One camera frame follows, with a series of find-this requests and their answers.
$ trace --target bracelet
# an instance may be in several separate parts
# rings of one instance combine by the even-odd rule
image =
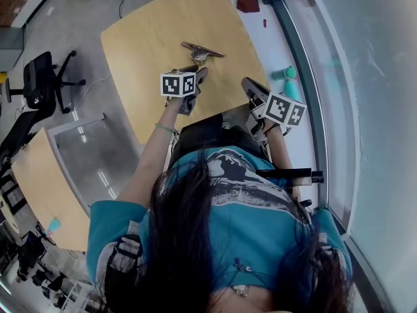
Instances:
[[[162,124],[155,123],[155,126],[156,126],[157,128],[162,128],[162,129],[164,129],[165,131],[168,131],[168,132],[170,132],[170,133],[172,133],[172,134],[175,134],[175,133],[176,133],[176,131],[175,131],[173,128],[165,127],[165,126],[164,126],[164,125],[162,125]]]
[[[266,130],[263,134],[265,135],[265,137],[268,137],[268,134],[269,134],[269,132],[273,129],[273,128],[276,128],[276,127],[278,127],[279,126],[279,124],[278,123],[275,123],[274,125],[272,125],[268,130]]]

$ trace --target black and white marker cube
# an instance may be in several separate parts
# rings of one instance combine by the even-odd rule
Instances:
[[[303,103],[271,92],[262,116],[283,126],[296,127],[300,124],[306,108]]]
[[[172,71],[161,74],[161,95],[186,97],[195,94],[195,73]]]

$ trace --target glass window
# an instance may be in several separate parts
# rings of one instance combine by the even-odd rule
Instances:
[[[332,34],[315,0],[285,0],[313,72],[321,102],[328,152],[329,207],[346,228],[355,180],[351,97]]]

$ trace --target small red item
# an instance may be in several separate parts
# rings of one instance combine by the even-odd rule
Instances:
[[[237,0],[236,7],[243,11],[243,13],[259,12],[258,0]]]

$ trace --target light wood tabletop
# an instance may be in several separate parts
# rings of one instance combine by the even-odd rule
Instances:
[[[59,248],[87,250],[90,219],[70,188],[44,128],[14,159],[12,170],[35,216],[47,229],[53,218],[61,227],[50,237]]]
[[[269,86],[252,42],[230,0],[155,0],[102,33],[117,92],[140,143],[151,135],[164,108],[160,74],[192,65],[182,41],[226,54],[209,57],[208,77],[197,104],[177,128],[248,103],[240,83],[249,77]]]

